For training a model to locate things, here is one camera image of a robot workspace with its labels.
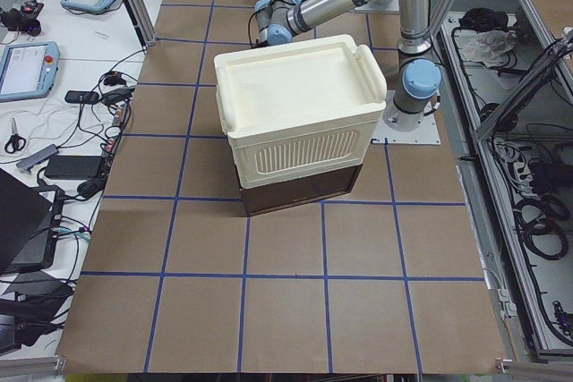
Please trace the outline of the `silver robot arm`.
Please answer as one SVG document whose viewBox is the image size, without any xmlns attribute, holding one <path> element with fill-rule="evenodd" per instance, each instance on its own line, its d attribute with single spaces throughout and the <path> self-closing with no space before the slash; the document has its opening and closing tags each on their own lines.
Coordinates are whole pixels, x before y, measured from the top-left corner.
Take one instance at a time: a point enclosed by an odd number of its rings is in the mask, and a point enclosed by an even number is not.
<svg viewBox="0 0 573 382">
<path fill-rule="evenodd" d="M 293 38 L 374 0 L 259 0 L 252 16 L 259 47 L 290 43 Z M 400 65 L 400 86 L 383 114 L 388 127 L 412 132 L 433 111 L 425 108 L 438 91 L 441 72 L 421 55 L 431 47 L 430 0 L 398 0 L 398 51 L 410 60 Z"/>
</svg>

